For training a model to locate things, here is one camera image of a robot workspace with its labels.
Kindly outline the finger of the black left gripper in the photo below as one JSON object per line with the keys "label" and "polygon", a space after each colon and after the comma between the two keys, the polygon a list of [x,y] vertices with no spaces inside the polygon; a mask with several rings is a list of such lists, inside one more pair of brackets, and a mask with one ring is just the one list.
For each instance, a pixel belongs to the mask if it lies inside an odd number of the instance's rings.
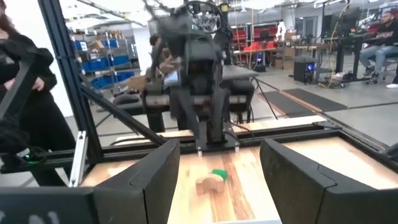
{"label": "finger of the black left gripper", "polygon": [[177,120],[179,130],[190,129],[199,138],[199,124],[193,107],[193,100],[188,90],[170,92],[171,117]]}
{"label": "finger of the black left gripper", "polygon": [[210,98],[210,115],[207,121],[208,142],[224,142],[223,123],[228,111],[229,91],[217,88]]}

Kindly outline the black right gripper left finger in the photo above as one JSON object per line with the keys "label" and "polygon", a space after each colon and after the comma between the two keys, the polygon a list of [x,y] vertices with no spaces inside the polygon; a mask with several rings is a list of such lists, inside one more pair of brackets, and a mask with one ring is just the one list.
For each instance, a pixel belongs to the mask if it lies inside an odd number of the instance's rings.
{"label": "black right gripper left finger", "polygon": [[2,187],[0,224],[167,224],[179,162],[170,140],[94,187]]}

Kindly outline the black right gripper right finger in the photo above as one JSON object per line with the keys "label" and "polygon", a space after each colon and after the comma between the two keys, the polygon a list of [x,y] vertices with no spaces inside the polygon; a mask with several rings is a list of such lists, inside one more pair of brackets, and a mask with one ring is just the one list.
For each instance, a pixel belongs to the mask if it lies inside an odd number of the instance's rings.
{"label": "black right gripper right finger", "polygon": [[398,189],[375,189],[271,139],[259,157],[282,224],[398,224]]}

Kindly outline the green rounded block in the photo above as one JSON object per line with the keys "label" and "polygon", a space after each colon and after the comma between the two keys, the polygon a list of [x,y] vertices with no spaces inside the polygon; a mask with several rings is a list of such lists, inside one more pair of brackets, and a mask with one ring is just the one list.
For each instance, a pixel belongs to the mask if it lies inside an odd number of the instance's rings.
{"label": "green rounded block", "polygon": [[220,176],[223,179],[224,182],[228,178],[228,172],[226,170],[223,170],[223,169],[213,169],[211,171],[211,173]]}

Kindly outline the wooden arch block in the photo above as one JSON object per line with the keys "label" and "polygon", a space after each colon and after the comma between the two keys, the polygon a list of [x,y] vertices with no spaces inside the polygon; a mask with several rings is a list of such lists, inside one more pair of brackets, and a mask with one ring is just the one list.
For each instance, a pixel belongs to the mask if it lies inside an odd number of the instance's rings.
{"label": "wooden arch block", "polygon": [[217,174],[207,174],[196,180],[196,192],[198,196],[204,195],[207,192],[224,192],[224,179]]}

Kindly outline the cardboard box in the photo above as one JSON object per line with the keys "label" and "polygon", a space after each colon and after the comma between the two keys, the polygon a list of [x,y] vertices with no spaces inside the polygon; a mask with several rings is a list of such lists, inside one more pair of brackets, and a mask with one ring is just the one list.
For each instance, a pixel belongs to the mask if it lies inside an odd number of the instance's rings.
{"label": "cardboard box", "polygon": [[126,83],[130,90],[142,91],[147,84],[147,78],[145,76],[130,77]]}

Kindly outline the shelf with red bins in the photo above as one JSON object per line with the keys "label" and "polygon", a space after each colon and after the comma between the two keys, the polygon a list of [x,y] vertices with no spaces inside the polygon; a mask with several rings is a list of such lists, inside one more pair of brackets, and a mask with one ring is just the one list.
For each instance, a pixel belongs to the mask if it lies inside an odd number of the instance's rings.
{"label": "shelf with red bins", "polygon": [[245,24],[231,26],[232,50],[235,54],[249,50],[275,49],[277,24]]}

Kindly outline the black striped floor mat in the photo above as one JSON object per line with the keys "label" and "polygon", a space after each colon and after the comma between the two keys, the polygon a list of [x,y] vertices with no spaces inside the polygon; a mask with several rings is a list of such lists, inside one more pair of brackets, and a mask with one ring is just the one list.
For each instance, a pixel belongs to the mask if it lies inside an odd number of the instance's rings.
{"label": "black striped floor mat", "polygon": [[312,116],[316,113],[346,110],[346,105],[300,88],[257,93],[271,108],[285,118]]}

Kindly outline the shelf with blue bins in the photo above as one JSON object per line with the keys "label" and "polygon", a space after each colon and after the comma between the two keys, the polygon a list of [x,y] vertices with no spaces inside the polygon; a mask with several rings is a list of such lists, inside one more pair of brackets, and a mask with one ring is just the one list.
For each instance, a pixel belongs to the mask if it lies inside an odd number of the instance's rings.
{"label": "shelf with blue bins", "polygon": [[94,90],[117,88],[140,70],[134,38],[120,30],[74,30],[70,38],[81,73]]}

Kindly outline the black computer tower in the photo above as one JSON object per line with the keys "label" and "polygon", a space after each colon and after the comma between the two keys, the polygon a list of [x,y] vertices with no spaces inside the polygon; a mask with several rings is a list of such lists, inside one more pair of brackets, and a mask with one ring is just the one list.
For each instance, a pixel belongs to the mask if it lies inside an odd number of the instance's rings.
{"label": "black computer tower", "polygon": [[316,59],[296,57],[294,60],[293,79],[304,84],[312,83],[316,69]]}

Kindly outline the black desk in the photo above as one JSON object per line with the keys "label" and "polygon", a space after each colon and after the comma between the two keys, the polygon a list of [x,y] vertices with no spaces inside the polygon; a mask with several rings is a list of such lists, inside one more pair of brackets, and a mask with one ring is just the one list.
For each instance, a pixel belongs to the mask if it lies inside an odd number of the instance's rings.
{"label": "black desk", "polygon": [[[359,82],[361,80],[366,82],[367,84],[370,82],[378,82],[379,77],[373,78],[372,76],[364,76],[365,67],[359,61],[360,51],[366,48],[369,45],[370,41],[374,40],[374,37],[368,38],[366,34],[361,34],[351,35],[347,37],[330,37],[328,40],[330,48],[333,48],[335,46],[337,49],[336,67],[332,71],[330,77],[325,80],[325,84],[328,87],[331,87],[334,84],[344,85],[345,83]],[[347,45],[354,46],[354,70],[351,73],[342,72],[344,62],[344,50]],[[388,55],[385,64],[390,58],[395,58],[398,60],[398,54]]]}

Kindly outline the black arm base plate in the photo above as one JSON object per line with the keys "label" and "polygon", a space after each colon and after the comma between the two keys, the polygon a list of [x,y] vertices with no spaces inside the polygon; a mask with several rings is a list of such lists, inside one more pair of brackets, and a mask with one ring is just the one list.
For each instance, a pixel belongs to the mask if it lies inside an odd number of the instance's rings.
{"label": "black arm base plate", "polygon": [[224,141],[212,142],[207,122],[199,123],[200,135],[195,138],[195,148],[198,151],[199,156],[204,152],[227,151],[232,149],[234,149],[235,152],[239,151],[241,144],[239,143],[239,139],[234,132],[231,123],[224,123],[223,126]]}

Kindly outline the black diagonal frame brace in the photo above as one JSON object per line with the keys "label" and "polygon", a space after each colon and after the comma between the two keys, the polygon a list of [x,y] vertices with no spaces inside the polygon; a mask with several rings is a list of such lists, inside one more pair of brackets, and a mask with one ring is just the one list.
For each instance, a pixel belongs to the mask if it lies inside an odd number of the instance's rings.
{"label": "black diagonal frame brace", "polygon": [[127,112],[118,108],[117,106],[115,106],[110,101],[103,98],[102,96],[99,96],[97,93],[95,93],[89,87],[84,86],[83,84],[80,84],[80,90],[89,99],[93,100],[100,107],[102,107],[107,112],[110,112],[112,115],[114,115],[118,120],[120,120],[120,122],[125,124],[130,129],[137,131],[139,134],[143,135],[144,137],[149,139],[151,142],[155,143],[158,146],[160,146],[166,142],[165,138],[160,137],[158,134],[156,134],[155,132],[153,132],[146,126],[144,126],[138,120],[136,120],[135,118],[130,116]]}

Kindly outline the silver metal bracket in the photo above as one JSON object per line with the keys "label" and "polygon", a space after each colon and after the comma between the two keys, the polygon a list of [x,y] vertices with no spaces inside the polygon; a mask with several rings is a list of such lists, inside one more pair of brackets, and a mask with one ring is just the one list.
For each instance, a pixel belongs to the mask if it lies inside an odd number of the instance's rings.
{"label": "silver metal bracket", "polygon": [[73,164],[70,173],[69,187],[78,187],[83,179],[86,163],[86,152],[88,147],[88,137],[86,131],[79,131],[76,139]]}

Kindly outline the black frame post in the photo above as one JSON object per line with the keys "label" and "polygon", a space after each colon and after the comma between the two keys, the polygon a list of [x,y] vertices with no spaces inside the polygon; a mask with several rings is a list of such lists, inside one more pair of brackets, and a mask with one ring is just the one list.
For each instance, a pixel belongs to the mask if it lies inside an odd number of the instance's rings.
{"label": "black frame post", "polygon": [[72,111],[79,129],[88,135],[88,158],[98,159],[103,153],[87,97],[81,90],[81,79],[62,14],[59,0],[38,0],[42,16],[53,46],[55,58],[65,84]]}

